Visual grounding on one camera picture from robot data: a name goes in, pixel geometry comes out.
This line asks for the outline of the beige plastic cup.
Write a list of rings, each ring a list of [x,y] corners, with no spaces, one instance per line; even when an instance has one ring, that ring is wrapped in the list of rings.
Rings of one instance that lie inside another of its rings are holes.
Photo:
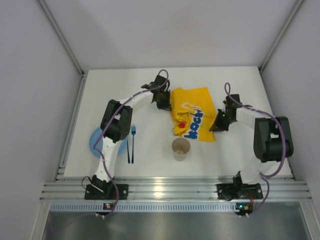
[[[171,144],[173,158],[178,162],[182,162],[186,159],[190,149],[190,142],[185,138],[176,138]]]

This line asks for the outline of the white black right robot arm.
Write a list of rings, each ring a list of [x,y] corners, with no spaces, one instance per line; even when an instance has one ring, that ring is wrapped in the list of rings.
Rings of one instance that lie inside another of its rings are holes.
[[[243,105],[238,94],[226,96],[224,110],[219,109],[211,132],[224,132],[235,122],[253,129],[254,156],[236,177],[243,184],[255,185],[280,173],[285,159],[291,157],[294,145],[289,119]]]

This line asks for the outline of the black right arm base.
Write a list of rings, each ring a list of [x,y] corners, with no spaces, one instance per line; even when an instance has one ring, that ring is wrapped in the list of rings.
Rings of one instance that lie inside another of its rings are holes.
[[[232,178],[232,183],[219,183],[216,189],[219,200],[262,200],[264,198],[259,183],[243,183],[239,174]]]

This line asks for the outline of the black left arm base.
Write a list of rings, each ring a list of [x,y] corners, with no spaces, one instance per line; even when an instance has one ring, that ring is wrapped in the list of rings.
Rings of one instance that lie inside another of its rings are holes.
[[[118,189],[118,195],[116,187],[110,180],[106,182],[105,180],[100,180],[94,175],[89,179],[89,184],[85,187],[85,200],[127,200],[129,194],[128,184],[116,184]]]

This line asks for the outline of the yellow Pikachu cloth placemat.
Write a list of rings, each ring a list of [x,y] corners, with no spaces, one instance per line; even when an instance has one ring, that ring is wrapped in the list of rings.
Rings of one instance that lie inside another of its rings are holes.
[[[210,131],[217,112],[207,87],[176,88],[170,94],[173,134],[201,142],[215,142]]]

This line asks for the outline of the blue metallic fork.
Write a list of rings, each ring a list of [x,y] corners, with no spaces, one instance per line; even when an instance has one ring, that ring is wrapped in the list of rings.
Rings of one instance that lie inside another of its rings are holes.
[[[132,135],[132,151],[131,151],[131,163],[134,164],[135,162],[135,155],[134,155],[134,152],[135,152],[135,135],[137,133],[137,130],[136,130],[136,125],[133,124],[131,126],[131,135]]]

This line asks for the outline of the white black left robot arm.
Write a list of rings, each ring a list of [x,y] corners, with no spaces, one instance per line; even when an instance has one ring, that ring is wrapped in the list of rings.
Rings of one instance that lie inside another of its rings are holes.
[[[131,132],[133,114],[151,103],[156,103],[159,110],[170,111],[170,97],[169,77],[158,73],[154,81],[141,86],[132,96],[108,102],[100,124],[102,133],[93,145],[93,149],[100,154],[100,162],[94,174],[98,180],[98,183],[94,183],[96,186],[114,181],[118,150]]]

